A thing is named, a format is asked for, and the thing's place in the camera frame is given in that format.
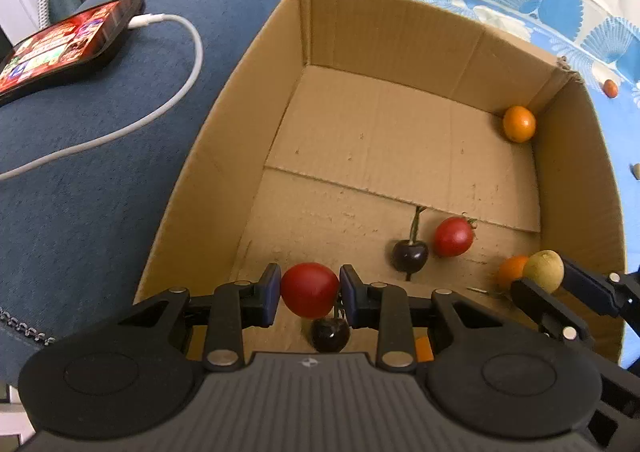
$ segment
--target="cherry tomato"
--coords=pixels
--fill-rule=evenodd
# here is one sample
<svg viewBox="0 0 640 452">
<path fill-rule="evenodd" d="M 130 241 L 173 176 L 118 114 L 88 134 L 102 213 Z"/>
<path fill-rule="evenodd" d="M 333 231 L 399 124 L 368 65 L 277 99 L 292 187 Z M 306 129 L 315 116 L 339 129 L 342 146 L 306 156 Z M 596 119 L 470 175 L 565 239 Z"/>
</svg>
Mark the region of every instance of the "cherry tomato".
<svg viewBox="0 0 640 452">
<path fill-rule="evenodd" d="M 433 250 L 440 257 L 456 257 L 466 252 L 473 241 L 472 221 L 466 217 L 449 217 L 436 228 Z"/>
<path fill-rule="evenodd" d="M 327 266 L 317 262 L 297 264 L 280 282 L 280 295 L 287 307 L 302 318 L 322 318 L 334 306 L 340 282 Z"/>
</svg>

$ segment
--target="cardboard box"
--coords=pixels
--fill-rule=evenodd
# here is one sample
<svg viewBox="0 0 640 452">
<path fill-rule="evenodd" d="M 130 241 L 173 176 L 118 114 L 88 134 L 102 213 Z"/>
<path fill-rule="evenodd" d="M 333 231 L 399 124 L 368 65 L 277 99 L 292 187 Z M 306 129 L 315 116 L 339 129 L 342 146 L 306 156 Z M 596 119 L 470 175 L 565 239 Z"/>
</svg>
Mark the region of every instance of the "cardboard box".
<svg viewBox="0 0 640 452">
<path fill-rule="evenodd" d="M 514 145 L 500 117 L 537 117 Z M 415 205 L 430 241 L 476 217 L 461 257 L 432 256 L 413 281 L 492 288 L 504 258 L 554 249 L 587 269 L 625 269 L 618 190 L 578 75 L 519 38 L 412 0 L 283 0 L 216 100 L 178 179 L 138 297 L 176 284 L 210 294 L 316 261 L 363 281 L 402 280 L 386 261 Z M 615 360 L 622 321 L 588 320 Z M 283 341 L 285 335 L 272 337 Z"/>
</svg>

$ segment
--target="blue sofa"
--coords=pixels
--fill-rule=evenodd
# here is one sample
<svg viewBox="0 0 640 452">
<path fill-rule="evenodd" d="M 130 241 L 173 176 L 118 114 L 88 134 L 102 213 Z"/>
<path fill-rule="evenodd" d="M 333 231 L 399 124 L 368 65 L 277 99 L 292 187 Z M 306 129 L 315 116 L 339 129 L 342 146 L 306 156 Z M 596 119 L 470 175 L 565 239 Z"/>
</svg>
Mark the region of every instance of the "blue sofa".
<svg viewBox="0 0 640 452">
<path fill-rule="evenodd" d="M 148 127 L 0 183 L 0 307 L 59 339 L 132 303 L 196 134 L 278 1 L 146 0 L 147 12 L 180 14 L 197 27 L 205 53 L 200 78 Z M 148 114 L 183 84 L 192 64 L 191 37 L 178 24 L 133 32 L 100 73 L 0 108 L 0 171 Z M 39 347 L 0 323 L 0 380 L 15 385 Z"/>
</svg>

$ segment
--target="orange fruit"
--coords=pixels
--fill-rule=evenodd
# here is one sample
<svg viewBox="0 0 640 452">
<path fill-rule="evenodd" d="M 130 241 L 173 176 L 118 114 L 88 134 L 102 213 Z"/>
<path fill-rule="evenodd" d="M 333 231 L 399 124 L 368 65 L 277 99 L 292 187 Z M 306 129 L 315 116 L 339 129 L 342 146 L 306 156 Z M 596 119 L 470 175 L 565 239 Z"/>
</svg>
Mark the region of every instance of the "orange fruit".
<svg viewBox="0 0 640 452">
<path fill-rule="evenodd" d="M 516 255 L 515 257 L 505 260 L 498 269 L 496 284 L 500 289 L 509 289 L 511 282 L 522 278 L 522 270 L 529 260 L 527 255 Z"/>
<path fill-rule="evenodd" d="M 530 110 L 520 105 L 507 109 L 502 118 L 504 133 L 514 143 L 529 141 L 536 132 L 536 118 Z"/>
<path fill-rule="evenodd" d="M 433 361 L 433 351 L 431 351 L 429 337 L 418 337 L 415 339 L 415 357 L 419 362 Z"/>
<path fill-rule="evenodd" d="M 615 98 L 618 95 L 618 85 L 613 80 L 605 80 L 602 84 L 602 91 L 608 98 Z"/>
</svg>

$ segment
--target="tomato stem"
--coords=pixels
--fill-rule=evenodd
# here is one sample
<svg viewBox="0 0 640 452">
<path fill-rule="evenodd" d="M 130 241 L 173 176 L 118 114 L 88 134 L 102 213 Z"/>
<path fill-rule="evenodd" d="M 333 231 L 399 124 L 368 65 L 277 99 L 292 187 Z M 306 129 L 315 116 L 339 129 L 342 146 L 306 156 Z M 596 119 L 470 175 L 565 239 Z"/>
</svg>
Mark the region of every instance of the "tomato stem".
<svg viewBox="0 0 640 452">
<path fill-rule="evenodd" d="M 411 223 L 411 231 L 409 232 L 409 244 L 415 244 L 416 238 L 418 237 L 418 225 L 420 224 L 420 213 L 426 210 L 427 207 L 416 206 L 414 219 Z"/>
<path fill-rule="evenodd" d="M 469 223 L 469 226 L 471 226 L 471 229 L 476 229 L 478 227 L 478 220 L 472 217 L 467 217 L 466 216 L 466 212 L 462 212 L 462 216 L 466 219 L 466 221 Z"/>
</svg>

